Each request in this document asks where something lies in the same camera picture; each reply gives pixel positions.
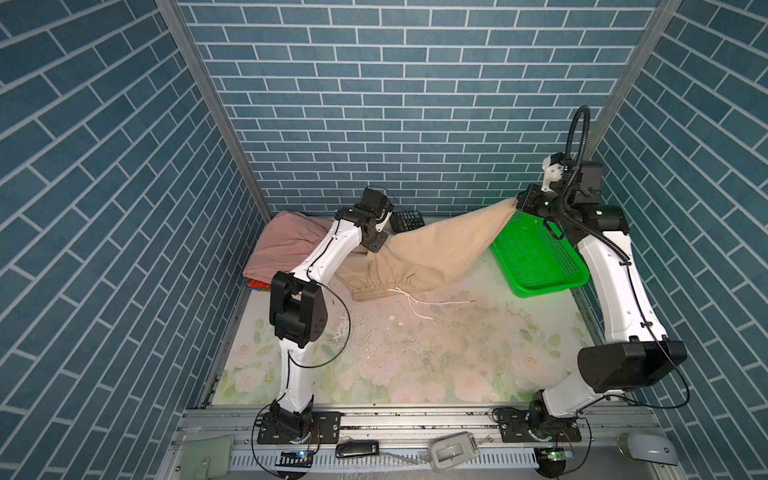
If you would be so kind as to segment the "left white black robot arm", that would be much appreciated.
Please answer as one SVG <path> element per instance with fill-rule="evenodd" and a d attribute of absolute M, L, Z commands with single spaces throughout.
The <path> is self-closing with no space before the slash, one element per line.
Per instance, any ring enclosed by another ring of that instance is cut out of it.
<path fill-rule="evenodd" d="M 335 296 L 329 282 L 356 248 L 375 253 L 383 247 L 387 239 L 384 229 L 392 213 L 393 206 L 384 200 L 381 205 L 360 201 L 343 207 L 330 222 L 301 216 L 319 229 L 321 238 L 295 266 L 272 277 L 269 323 L 278 339 L 281 380 L 270 414 L 295 429 L 311 420 L 314 394 L 310 372 L 324 366 L 310 360 L 329 320 L 326 298 Z"/>

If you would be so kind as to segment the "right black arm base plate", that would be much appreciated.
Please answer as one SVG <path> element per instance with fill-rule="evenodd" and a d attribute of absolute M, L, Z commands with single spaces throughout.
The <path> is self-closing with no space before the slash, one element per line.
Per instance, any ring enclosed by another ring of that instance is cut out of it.
<path fill-rule="evenodd" d="M 490 413 L 504 443 L 576 443 L 582 434 L 576 418 L 556 418 L 548 414 L 531 414 L 528 410 L 500 407 Z"/>

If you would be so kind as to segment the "green plastic basket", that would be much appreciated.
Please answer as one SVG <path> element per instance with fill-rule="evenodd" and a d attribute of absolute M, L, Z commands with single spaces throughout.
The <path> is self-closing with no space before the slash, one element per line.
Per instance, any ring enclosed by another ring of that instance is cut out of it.
<path fill-rule="evenodd" d="M 490 251 L 511 291 L 521 298 L 579 288 L 590 279 L 584 260 L 557 225 L 520 211 Z"/>

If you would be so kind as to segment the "beige shorts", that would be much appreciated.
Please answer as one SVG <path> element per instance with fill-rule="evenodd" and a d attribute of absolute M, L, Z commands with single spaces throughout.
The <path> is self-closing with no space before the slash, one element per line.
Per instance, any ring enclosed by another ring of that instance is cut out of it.
<path fill-rule="evenodd" d="M 515 199 L 389 237 L 377 253 L 357 248 L 336 275 L 357 302 L 421 294 L 453 284 L 475 263 L 517 211 Z"/>

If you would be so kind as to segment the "pink shorts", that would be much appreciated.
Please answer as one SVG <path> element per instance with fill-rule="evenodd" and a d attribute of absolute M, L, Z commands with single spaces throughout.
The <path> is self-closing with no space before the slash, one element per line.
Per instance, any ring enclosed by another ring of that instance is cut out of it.
<path fill-rule="evenodd" d="M 247 280 L 269 284 L 278 271 L 290 272 L 325 238 L 332 221 L 281 212 L 264 228 L 243 269 Z"/>

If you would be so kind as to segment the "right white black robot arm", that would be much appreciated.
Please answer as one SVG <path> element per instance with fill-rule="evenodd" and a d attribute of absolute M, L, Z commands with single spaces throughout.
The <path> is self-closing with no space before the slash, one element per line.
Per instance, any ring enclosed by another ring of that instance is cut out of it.
<path fill-rule="evenodd" d="M 518 205 L 545 226 L 556 225 L 554 238 L 567 240 L 584 260 L 603 314 L 604 342 L 581 349 L 575 373 L 534 395 L 532 424 L 571 420 L 603 399 L 622 400 L 628 391 L 679 374 L 688 357 L 650 304 L 624 211 L 601 202 L 601 164 L 548 157 L 542 169 L 542 183 L 520 193 Z"/>

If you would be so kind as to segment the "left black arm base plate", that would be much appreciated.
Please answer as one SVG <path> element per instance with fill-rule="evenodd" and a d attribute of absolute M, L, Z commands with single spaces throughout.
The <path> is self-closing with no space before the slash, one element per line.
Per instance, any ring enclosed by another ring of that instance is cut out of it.
<path fill-rule="evenodd" d="M 341 413 L 338 411 L 316 411 L 310 416 L 268 412 L 256 427 L 256 442 L 259 445 L 336 444 L 340 425 Z"/>

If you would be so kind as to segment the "rainbow striped shorts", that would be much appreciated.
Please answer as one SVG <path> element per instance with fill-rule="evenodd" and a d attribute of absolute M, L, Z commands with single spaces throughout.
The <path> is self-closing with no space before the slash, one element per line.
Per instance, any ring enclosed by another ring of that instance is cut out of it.
<path fill-rule="evenodd" d="M 271 288 L 269 283 L 252 278 L 245 279 L 245 286 L 248 289 L 255 291 L 269 291 Z"/>

